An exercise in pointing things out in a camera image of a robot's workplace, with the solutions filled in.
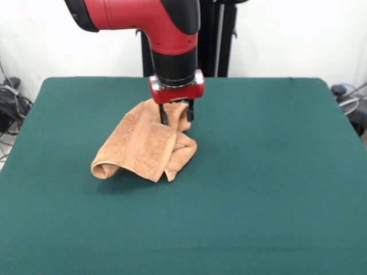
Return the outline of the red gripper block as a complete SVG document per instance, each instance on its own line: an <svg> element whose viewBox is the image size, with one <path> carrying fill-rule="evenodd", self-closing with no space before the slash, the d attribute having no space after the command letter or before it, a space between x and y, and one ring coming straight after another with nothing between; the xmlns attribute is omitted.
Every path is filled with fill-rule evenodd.
<svg viewBox="0 0 367 275"><path fill-rule="evenodd" d="M194 99L204 94L205 78L201 69L197 69L191 83L184 86L168 87L161 84L156 75L149 77L149 87L153 100L159 104L159 115L163 125L168 125L169 120L163 104L178 100L188 100L186 117L188 122L194 120Z"/></svg>

